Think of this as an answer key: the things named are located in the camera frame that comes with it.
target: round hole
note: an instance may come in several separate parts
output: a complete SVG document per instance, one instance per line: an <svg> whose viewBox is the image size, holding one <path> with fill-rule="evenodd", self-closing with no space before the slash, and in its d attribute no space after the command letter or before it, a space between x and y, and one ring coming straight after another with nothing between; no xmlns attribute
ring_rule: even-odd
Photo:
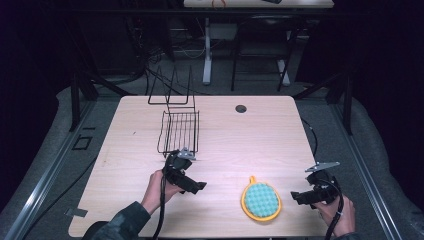
<svg viewBox="0 0 424 240"><path fill-rule="evenodd" d="M247 108L246 108L246 106L244 106L244 105L237 105L237 106L236 106L236 111L237 111L238 113L244 113L244 112L246 112L246 111L247 111Z"/></svg>

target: sleeve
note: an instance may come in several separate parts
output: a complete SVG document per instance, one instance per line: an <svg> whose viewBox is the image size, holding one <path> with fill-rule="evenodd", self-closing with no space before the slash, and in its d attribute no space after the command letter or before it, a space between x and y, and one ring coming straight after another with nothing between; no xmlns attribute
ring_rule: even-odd
<svg viewBox="0 0 424 240"><path fill-rule="evenodd" d="M127 240L134 239L150 220L150 214L139 202L134 202L119 211L113 219L101 227L93 236L93 240Z"/></svg>
<svg viewBox="0 0 424 240"><path fill-rule="evenodd" d="M361 240L361 236L359 235L359 233L352 232L352 233L348 233L343 236L337 237L334 240Z"/></svg>

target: black handheld controller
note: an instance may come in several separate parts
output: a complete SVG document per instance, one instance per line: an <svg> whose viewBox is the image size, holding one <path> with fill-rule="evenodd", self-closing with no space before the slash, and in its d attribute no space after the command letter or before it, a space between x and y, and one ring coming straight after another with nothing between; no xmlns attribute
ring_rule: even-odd
<svg viewBox="0 0 424 240"><path fill-rule="evenodd" d="M335 166L338 164L339 163L330 163L328 165ZM313 203L324 201L327 204L332 203L337 196L339 196L341 190L336 178L324 170L331 166L323 165L326 165L326 163L322 165L318 163L316 166L309 168L312 169L309 170L312 173L306 178L306 180L309 184L313 185L313 189L311 191L303 193L291 192L293 200L296 200L299 205L309 204L312 209L315 209L315 206L312 205Z"/></svg>
<svg viewBox="0 0 424 240"><path fill-rule="evenodd" d="M192 164L191 159L195 159L193 154L185 148L181 151L174 150L166 158L162 172L169 183L196 194L199 190L203 190L206 182L196 182L185 175L185 170Z"/></svg>

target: black cable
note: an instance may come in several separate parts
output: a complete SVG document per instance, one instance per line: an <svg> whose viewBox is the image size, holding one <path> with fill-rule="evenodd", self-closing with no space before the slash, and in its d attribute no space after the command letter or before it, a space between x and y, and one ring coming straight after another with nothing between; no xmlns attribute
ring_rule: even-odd
<svg viewBox="0 0 424 240"><path fill-rule="evenodd" d="M38 216L38 218L31 224L31 226L28 228L28 230L25 232L25 235L22 237L22 240L24 240L28 234L31 232L31 230L37 225L37 223L41 220L44 215L65 195L83 176L84 174L90 169L90 167L96 162L97 156L94 157L94 159L90 162L90 164L85 168L85 170L78 176L77 179L74 180L74 182L69 185L68 188L63 191L59 197L57 197L41 214Z"/></svg>
<svg viewBox="0 0 424 240"><path fill-rule="evenodd" d="M318 138L317 138L317 135L315 134L314 129L311 127L311 125L305 119L303 119L302 117L300 119L302 119L302 122L304 122L306 125L308 125L309 129L312 132L312 135L314 136L315 147L314 147L314 150L313 150L313 156L315 157L315 154L317 153L317 149L318 149Z"/></svg>
<svg viewBox="0 0 424 240"><path fill-rule="evenodd" d="M337 208L337 212L334 215L333 220L331 221L330 225L328 226L327 233L325 234L325 240L330 240L331 235L333 234L334 228L336 227L337 222L339 221L340 216L342 215L342 211L343 211L343 207L344 207L344 199L343 199L342 190L340 188L338 188L337 186L335 186L332 182L327 181L327 180L323 180L323 179L319 179L319 181L330 185L331 187L336 189L337 193L339 194L339 206Z"/></svg>
<svg viewBox="0 0 424 240"><path fill-rule="evenodd" d="M153 235L153 240L157 240L160 230L162 229L163 220L165 219L165 187L166 187L166 167L163 170L163 176L161 180L161 188L160 188L160 214L159 214L159 222L156 227L156 231Z"/></svg>

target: wooden table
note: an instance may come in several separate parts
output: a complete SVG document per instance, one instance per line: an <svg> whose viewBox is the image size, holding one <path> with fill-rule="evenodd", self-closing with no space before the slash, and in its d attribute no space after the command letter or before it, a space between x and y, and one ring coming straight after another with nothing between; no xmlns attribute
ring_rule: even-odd
<svg viewBox="0 0 424 240"><path fill-rule="evenodd" d="M313 166L294 100L287 96L196 96L200 116L199 150L187 176L207 182L196 195L177 194L167 203L161 237L244 238L324 236L327 227L309 206L298 205L290 191L312 189L305 180ZM238 113L237 105L247 111ZM110 220L133 201L141 201L151 173L164 166L157 151L164 105L147 97L122 98L69 228L82 236L96 221ZM281 213L256 222L240 198L249 177L267 182L280 195ZM159 210L140 236L151 237Z"/></svg>
<svg viewBox="0 0 424 240"><path fill-rule="evenodd" d="M263 0L184 0L185 7L211 8L332 8L332 0L282 0L279 4Z"/></svg>
<svg viewBox="0 0 424 240"><path fill-rule="evenodd" d="M270 3L263 0L184 0L186 8L215 8L216 10L250 8L257 11L256 14L261 14L262 9L330 9L334 6L332 0L282 0L280 3ZM209 18L205 19L205 66L203 69L203 84L211 83L212 73L212 54L210 43L210 24ZM284 62L279 62L280 71L284 69ZM288 75L284 76L283 83L290 85Z"/></svg>

